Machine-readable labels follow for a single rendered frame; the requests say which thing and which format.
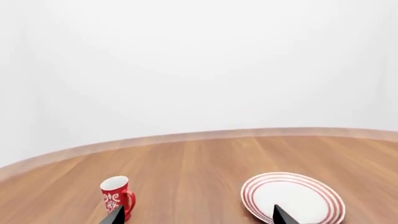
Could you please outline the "white plate with red rings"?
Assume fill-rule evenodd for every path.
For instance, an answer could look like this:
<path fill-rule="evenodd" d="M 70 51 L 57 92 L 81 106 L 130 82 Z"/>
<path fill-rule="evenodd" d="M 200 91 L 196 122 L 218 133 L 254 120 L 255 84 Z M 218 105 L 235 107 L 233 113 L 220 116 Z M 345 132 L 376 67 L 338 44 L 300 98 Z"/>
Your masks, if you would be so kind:
<path fill-rule="evenodd" d="M 329 186 L 305 175 L 268 172 L 247 180 L 241 201 L 256 218 L 274 224 L 274 205 L 282 207 L 299 224 L 342 224 L 343 199 Z"/>

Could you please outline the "red mug with white pattern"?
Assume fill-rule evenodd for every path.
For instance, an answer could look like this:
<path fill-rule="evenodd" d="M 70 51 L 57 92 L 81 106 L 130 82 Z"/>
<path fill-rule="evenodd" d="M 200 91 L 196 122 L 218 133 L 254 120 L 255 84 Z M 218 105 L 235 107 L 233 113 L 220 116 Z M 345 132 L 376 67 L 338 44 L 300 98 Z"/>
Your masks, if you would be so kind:
<path fill-rule="evenodd" d="M 136 204 L 136 196 L 128 189 L 129 179 L 119 175 L 110 177 L 100 184 L 106 211 L 108 214 L 118 207 L 124 207 L 124 221 L 131 217 L 132 209 Z"/>

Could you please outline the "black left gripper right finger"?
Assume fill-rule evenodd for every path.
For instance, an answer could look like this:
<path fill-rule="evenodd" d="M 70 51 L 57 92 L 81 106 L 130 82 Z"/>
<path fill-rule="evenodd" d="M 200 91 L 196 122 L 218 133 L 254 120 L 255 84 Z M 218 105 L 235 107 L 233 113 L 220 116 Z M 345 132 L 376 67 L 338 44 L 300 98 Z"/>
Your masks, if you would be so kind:
<path fill-rule="evenodd" d="M 299 224 L 279 205 L 274 205 L 273 222 L 274 224 Z"/>

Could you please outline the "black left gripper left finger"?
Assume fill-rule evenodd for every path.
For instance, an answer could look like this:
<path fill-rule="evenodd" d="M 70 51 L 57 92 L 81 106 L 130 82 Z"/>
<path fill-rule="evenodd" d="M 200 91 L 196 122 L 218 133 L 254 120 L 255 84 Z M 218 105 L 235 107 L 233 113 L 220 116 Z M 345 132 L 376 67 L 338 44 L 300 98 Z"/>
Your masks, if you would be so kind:
<path fill-rule="evenodd" d="M 99 224 L 124 224 L 124 222 L 125 212 L 124 206 L 122 205 L 109 213 Z"/>

